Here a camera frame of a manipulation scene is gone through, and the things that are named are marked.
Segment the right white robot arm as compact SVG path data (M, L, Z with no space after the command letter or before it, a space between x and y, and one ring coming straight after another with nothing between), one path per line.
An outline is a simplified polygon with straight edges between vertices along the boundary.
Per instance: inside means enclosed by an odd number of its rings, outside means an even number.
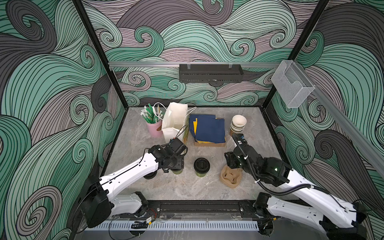
M236 147L225 153L227 165L250 174L263 189L254 203L256 214L263 217L260 233L269 235L272 222L283 217L312 227L330 240L367 239L363 226L367 209L363 204L335 197L281 159L262 157L243 134L232 134L232 139Z

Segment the black coffee cup lid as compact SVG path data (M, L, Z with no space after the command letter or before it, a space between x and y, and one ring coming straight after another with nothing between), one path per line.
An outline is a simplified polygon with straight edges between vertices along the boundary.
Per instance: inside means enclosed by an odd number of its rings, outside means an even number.
M153 179L157 175L157 173L158 173L157 171L149 173L149 174L145 175L144 178L146 180L151 180L151 179Z

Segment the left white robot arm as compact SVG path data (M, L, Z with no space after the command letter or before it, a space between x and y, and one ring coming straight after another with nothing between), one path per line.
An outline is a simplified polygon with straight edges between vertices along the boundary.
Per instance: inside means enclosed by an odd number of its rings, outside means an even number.
M142 157L114 173L88 177L79 195L79 207L88 228L116 215L144 216L148 201L141 192L122 197L119 194L141 178L154 177L158 170L165 173L182 171L187 152L188 147L178 138L173 138L167 144L145 149Z

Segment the green paper coffee cup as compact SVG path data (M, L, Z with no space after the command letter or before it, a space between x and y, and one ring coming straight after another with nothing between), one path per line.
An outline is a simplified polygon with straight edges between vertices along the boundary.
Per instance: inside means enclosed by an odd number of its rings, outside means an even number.
M195 170L195 172L199 178L203 178L209 172L209 170Z

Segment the brown pulp cup carrier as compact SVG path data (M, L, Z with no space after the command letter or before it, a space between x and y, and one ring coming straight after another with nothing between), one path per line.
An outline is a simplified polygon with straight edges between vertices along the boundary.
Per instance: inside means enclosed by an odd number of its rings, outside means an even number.
M242 172L243 170L241 168L231 169L228 166L224 166L219 175L219 179L224 185L234 189L242 180Z

